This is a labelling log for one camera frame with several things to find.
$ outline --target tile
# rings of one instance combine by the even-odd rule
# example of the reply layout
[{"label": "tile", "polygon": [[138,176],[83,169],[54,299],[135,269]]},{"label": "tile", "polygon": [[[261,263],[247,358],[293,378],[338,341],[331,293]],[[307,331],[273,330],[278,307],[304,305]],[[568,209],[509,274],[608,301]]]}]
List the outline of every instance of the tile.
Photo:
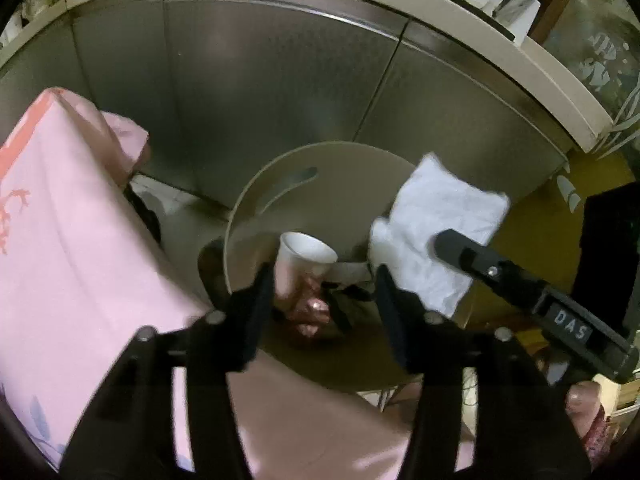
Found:
[{"label": "tile", "polygon": [[224,237],[226,221],[206,201],[147,176],[137,175],[131,187],[158,216],[162,248],[181,282],[209,303],[198,273],[198,256],[209,242]]},{"label": "tile", "polygon": [[378,401],[380,400],[380,392],[361,392],[358,393],[364,400],[371,404],[374,408],[378,407]]},{"label": "tile", "polygon": [[132,183],[134,182],[136,184],[140,184],[140,186],[149,188],[155,194],[159,193],[171,199],[174,199],[178,195],[178,193],[180,193],[180,190],[176,189],[175,187],[171,187],[171,186],[168,186],[167,184],[163,184],[162,182],[159,182],[158,180],[155,180],[141,173],[137,174],[133,178]]}]

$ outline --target white paper cup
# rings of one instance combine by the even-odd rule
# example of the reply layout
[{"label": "white paper cup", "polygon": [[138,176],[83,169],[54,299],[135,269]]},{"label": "white paper cup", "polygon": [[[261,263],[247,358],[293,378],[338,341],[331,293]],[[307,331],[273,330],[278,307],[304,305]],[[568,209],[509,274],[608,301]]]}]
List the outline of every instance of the white paper cup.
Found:
[{"label": "white paper cup", "polygon": [[322,280],[337,261],[338,254],[317,238],[295,232],[281,234],[274,266],[278,303],[287,304],[296,295],[305,276]]}]

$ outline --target black metal arm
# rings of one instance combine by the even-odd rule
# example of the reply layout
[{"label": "black metal arm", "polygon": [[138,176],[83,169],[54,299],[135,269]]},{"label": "black metal arm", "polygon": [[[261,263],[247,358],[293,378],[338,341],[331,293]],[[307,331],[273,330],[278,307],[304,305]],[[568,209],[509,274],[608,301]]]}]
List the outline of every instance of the black metal arm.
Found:
[{"label": "black metal arm", "polygon": [[456,231],[437,235],[434,249],[443,261],[484,282],[531,316],[548,338],[592,375],[600,373],[621,384],[633,377],[639,360],[639,351],[633,346],[635,330],[623,338],[547,282]]},{"label": "black metal arm", "polygon": [[[226,373],[253,359],[272,297],[273,267],[264,267],[250,288],[232,295],[226,317],[212,312],[188,330],[165,335],[140,329],[82,416],[60,478],[250,480]],[[467,333],[426,312],[415,294],[395,286],[385,266],[376,275],[376,301],[396,360],[410,373],[424,374],[399,479],[588,475],[588,459],[562,399],[514,338]],[[194,474],[175,460],[175,366],[187,370]],[[478,374],[478,438],[474,466],[456,473],[464,367]]]}]

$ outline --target metal cabinet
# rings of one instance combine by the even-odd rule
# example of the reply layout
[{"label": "metal cabinet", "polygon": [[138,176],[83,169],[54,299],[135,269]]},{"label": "metal cabinet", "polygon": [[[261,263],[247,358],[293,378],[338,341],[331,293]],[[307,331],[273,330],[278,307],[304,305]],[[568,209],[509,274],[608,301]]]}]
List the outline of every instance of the metal cabinet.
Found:
[{"label": "metal cabinet", "polygon": [[564,131],[528,94],[477,54],[411,23],[356,140],[444,166],[512,200],[565,162],[549,138]]},{"label": "metal cabinet", "polygon": [[165,1],[200,190],[227,206],[276,156],[353,139],[406,22],[394,35],[308,3]]},{"label": "metal cabinet", "polygon": [[89,97],[68,16],[51,23],[0,70],[0,145],[40,92],[56,86]]},{"label": "metal cabinet", "polygon": [[142,170],[172,186],[196,190],[190,140],[178,120],[170,79],[162,0],[81,8],[73,30],[98,108],[127,116],[149,131],[152,156]]}]

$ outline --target white cloth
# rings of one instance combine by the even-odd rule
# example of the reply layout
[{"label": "white cloth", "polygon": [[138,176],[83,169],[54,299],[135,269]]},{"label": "white cloth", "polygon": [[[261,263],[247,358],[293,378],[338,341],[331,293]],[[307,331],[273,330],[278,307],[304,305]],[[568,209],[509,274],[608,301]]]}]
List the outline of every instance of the white cloth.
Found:
[{"label": "white cloth", "polygon": [[430,153],[400,189],[389,220],[371,227],[369,260],[386,264],[402,290],[451,317],[472,279],[433,255],[433,237],[455,229],[486,245],[509,209],[506,195],[485,192],[450,174]]}]

